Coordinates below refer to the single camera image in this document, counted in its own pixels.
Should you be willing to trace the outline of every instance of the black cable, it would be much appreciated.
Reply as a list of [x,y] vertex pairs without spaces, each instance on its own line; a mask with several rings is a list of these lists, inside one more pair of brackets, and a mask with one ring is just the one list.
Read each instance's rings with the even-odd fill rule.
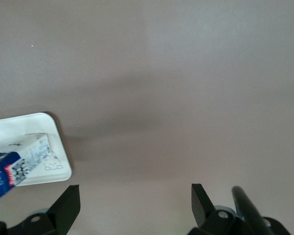
[[237,215],[249,225],[255,235],[274,235],[241,187],[233,187],[232,194]]

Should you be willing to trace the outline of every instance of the black mechanical part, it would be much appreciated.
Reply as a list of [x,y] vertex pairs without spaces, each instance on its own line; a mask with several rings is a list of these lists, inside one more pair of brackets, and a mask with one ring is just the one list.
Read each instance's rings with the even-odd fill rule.
[[192,210],[198,228],[188,235],[290,235],[277,220],[262,217],[245,192],[233,187],[237,215],[216,210],[201,184],[192,184]]
[[66,235],[80,211],[78,185],[69,186],[46,213],[36,213],[7,229],[0,222],[0,235]]

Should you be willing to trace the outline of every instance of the white plate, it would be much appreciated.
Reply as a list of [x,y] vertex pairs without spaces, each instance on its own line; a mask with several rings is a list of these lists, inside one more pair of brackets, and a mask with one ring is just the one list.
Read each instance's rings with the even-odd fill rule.
[[72,169],[52,116],[46,113],[36,113],[0,119],[0,141],[32,133],[48,134],[54,157],[37,166],[18,186],[69,179]]

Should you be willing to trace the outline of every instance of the blue package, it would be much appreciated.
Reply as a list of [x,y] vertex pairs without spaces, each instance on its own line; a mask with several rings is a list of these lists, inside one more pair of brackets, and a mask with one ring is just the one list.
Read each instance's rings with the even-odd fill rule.
[[26,177],[24,159],[17,152],[0,153],[0,197]]

